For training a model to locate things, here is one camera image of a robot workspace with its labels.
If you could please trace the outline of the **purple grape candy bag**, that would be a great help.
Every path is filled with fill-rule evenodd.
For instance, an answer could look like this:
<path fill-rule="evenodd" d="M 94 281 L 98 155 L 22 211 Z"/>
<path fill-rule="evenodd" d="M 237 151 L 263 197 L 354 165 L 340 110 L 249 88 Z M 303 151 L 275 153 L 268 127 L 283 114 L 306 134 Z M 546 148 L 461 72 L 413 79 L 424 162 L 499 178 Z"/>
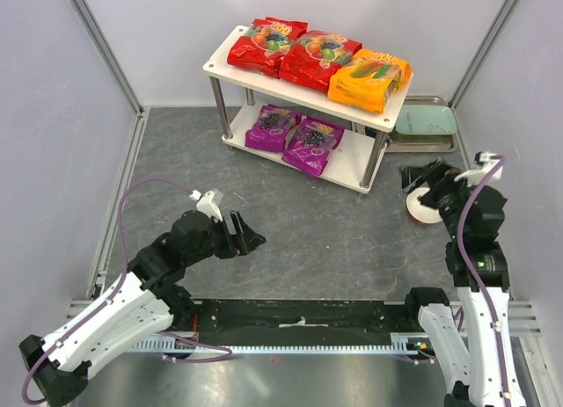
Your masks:
<path fill-rule="evenodd" d="M 303 115 L 277 105 L 263 105 L 259 116 L 245 132 L 245 147 L 282 153 L 289 133 L 301 123 Z"/>
<path fill-rule="evenodd" d="M 328 164 L 328 158 L 344 135 L 342 125 L 306 117 L 296 128 L 281 159 L 307 175 L 318 178 Z"/>

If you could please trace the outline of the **orange mango candy bag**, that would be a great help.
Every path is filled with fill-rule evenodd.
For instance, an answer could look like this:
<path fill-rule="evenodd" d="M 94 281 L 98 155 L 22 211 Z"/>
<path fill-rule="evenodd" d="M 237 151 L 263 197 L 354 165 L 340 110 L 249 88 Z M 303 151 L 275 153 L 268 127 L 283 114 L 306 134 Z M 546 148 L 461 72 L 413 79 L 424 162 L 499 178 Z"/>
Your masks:
<path fill-rule="evenodd" d="M 330 100 L 363 111 L 383 114 L 388 99 L 410 81 L 409 62 L 395 55 L 362 48 L 330 79 Z"/>

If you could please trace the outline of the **red fruit candy bag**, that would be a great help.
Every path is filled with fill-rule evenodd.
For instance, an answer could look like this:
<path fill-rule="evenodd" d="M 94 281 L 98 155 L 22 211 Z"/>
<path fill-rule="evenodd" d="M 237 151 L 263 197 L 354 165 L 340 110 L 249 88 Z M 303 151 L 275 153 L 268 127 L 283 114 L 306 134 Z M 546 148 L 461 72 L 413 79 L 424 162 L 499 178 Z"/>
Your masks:
<path fill-rule="evenodd" d="M 308 23 L 303 21 L 256 18 L 231 47 L 227 63 L 278 78 L 285 56 L 307 29 Z"/>
<path fill-rule="evenodd" d="M 320 30 L 302 35 L 284 56 L 279 78 L 326 94 L 331 77 L 362 48 L 362 43 Z"/>

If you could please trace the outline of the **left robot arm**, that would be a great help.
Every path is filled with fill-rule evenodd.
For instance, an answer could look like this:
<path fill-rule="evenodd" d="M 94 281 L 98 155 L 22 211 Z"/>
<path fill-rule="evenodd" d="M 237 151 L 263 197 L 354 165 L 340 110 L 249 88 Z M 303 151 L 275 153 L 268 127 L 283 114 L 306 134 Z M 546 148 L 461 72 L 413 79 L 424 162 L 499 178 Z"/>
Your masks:
<path fill-rule="evenodd" d="M 194 302 L 178 284 L 186 269 L 207 258 L 245 256 L 266 241 L 238 211 L 230 218 L 233 233 L 222 220 L 186 211 L 169 231 L 139 250 L 125 272 L 79 315 L 44 337 L 22 340 L 19 350 L 28 370 L 24 402 L 36 403 L 28 395 L 34 383 L 42 402 L 64 406 L 136 342 L 190 321 Z"/>

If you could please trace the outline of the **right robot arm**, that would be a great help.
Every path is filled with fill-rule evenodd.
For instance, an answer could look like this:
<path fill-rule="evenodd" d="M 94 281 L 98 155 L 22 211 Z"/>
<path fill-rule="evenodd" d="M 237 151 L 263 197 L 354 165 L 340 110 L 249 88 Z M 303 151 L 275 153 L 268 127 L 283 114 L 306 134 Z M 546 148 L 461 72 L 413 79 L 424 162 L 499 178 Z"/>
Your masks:
<path fill-rule="evenodd" d="M 448 230 L 445 262 L 461 303 L 454 312 L 437 287 L 414 287 L 406 308 L 426 332 L 445 380 L 446 406 L 524 406 L 508 327 L 508 261 L 497 240 L 506 198 L 489 185 L 505 159 L 479 152 L 461 171 L 437 159 L 401 170 L 406 209 L 439 215 Z"/>

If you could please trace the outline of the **white and red bowl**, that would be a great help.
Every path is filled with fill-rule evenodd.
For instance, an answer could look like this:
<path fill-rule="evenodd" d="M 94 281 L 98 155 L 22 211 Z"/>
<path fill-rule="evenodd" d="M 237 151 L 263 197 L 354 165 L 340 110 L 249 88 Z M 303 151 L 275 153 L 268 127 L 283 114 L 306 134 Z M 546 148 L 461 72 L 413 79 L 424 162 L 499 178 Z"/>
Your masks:
<path fill-rule="evenodd" d="M 426 207 L 421 203 L 421 197 L 428 191 L 428 187 L 419 187 L 414 189 L 406 197 L 406 211 L 409 214 L 409 217 L 414 222 L 422 225 L 433 225 L 442 220 L 436 209 Z"/>

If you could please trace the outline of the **metal tray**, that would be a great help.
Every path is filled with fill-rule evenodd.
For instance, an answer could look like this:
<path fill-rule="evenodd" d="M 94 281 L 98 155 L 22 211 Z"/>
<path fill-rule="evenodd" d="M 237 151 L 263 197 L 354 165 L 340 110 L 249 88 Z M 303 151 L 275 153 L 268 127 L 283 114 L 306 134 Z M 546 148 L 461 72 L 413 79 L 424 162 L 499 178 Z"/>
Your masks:
<path fill-rule="evenodd" d="M 407 97 L 404 105 L 443 105 L 449 107 L 442 98 L 429 96 Z M 450 153 L 456 149 L 457 132 L 454 135 L 405 135 L 397 133 L 394 127 L 389 134 L 386 150 L 391 153 Z"/>

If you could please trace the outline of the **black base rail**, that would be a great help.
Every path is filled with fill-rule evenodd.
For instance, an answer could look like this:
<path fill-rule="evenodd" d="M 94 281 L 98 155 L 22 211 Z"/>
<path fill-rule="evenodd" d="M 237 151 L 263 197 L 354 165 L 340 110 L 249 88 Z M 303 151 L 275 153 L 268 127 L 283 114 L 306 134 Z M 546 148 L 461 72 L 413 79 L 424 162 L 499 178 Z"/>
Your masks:
<path fill-rule="evenodd" d="M 176 319 L 177 331 L 197 331 L 203 325 L 232 328 L 259 326 L 334 326 L 381 324 L 386 328 L 421 329 L 403 303 L 344 300 L 235 300 L 202 299 L 185 316 Z"/>

